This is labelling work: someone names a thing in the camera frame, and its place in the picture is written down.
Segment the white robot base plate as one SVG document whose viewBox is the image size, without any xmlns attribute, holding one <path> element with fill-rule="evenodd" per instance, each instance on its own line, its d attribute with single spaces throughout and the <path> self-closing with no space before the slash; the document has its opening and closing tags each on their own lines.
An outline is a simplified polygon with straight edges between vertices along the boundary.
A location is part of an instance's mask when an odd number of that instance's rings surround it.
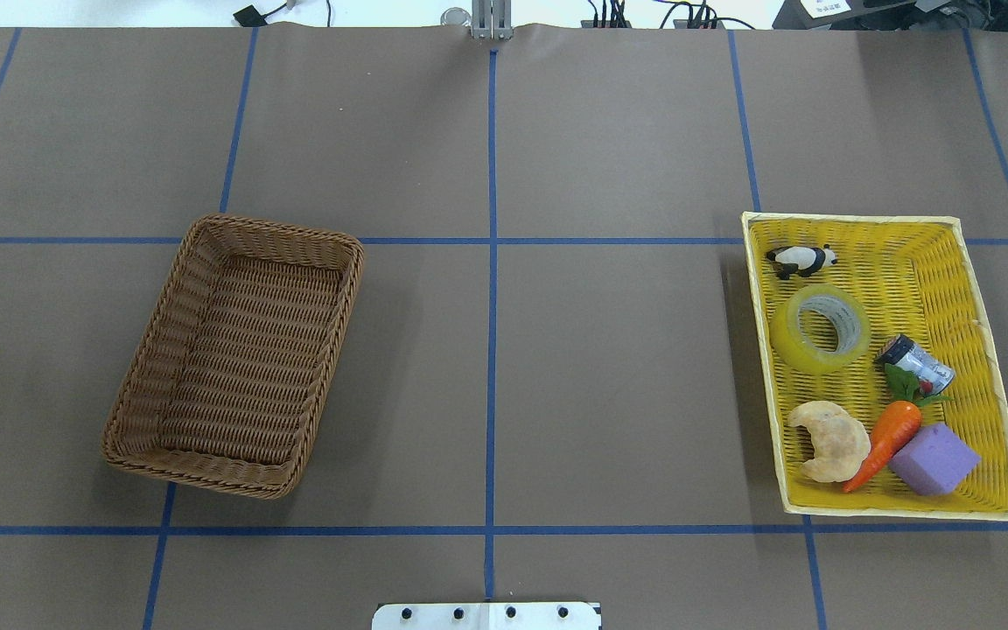
<svg viewBox="0 0 1008 630">
<path fill-rule="evenodd" d="M 603 629 L 597 603 L 404 603 L 377 607 L 372 629 Z"/>
</svg>

